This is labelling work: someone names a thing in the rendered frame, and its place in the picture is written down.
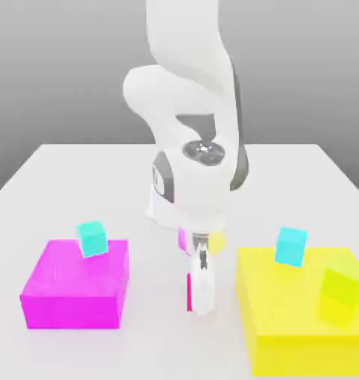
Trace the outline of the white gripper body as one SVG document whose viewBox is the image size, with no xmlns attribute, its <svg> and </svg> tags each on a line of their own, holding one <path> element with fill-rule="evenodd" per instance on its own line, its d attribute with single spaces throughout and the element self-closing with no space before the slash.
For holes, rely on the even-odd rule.
<svg viewBox="0 0 359 380">
<path fill-rule="evenodd" d="M 214 263 L 206 249 L 199 249 L 191 261 L 191 304 L 196 315 L 214 310 Z"/>
</svg>

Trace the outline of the small turquoise cube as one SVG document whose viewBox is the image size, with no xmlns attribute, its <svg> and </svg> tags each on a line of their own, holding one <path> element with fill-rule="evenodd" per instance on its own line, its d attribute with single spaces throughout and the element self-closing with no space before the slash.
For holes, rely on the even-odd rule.
<svg viewBox="0 0 359 380">
<path fill-rule="evenodd" d="M 81 223 L 76 226 L 79 246 L 84 258 L 90 258 L 108 252 L 108 240 L 105 228 L 98 220 Z"/>
</svg>

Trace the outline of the large magenta box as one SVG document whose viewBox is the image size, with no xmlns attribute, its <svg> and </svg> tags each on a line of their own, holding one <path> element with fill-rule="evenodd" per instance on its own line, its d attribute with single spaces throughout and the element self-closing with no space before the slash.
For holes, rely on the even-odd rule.
<svg viewBox="0 0 359 380">
<path fill-rule="evenodd" d="M 50 240 L 20 294 L 29 329 L 119 329 L 129 281 L 126 240 L 82 257 L 77 240 Z"/>
</svg>

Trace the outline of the small cyan cube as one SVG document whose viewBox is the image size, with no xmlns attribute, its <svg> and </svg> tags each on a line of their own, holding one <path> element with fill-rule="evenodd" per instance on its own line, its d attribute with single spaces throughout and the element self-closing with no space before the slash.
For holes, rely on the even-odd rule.
<svg viewBox="0 0 359 380">
<path fill-rule="evenodd" d="M 300 268 L 306 249 L 307 231 L 282 226 L 277 238 L 274 261 Z"/>
</svg>

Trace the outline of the large yellow box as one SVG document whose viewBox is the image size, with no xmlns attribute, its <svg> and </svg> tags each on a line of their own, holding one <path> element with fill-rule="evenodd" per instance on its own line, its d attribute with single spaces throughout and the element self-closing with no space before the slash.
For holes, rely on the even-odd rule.
<svg viewBox="0 0 359 380">
<path fill-rule="evenodd" d="M 325 268 L 343 247 L 314 247 L 300 268 L 272 247 L 237 250 L 235 286 L 253 376 L 359 376 L 359 305 L 321 293 Z"/>
</svg>

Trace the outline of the small lime cube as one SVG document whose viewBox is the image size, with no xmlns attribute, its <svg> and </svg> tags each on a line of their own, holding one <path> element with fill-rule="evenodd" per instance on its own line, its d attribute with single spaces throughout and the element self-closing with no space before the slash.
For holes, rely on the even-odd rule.
<svg viewBox="0 0 359 380">
<path fill-rule="evenodd" d="M 352 254 L 336 254 L 326 265 L 319 295 L 319 316 L 346 328 L 359 314 L 359 260 Z"/>
</svg>

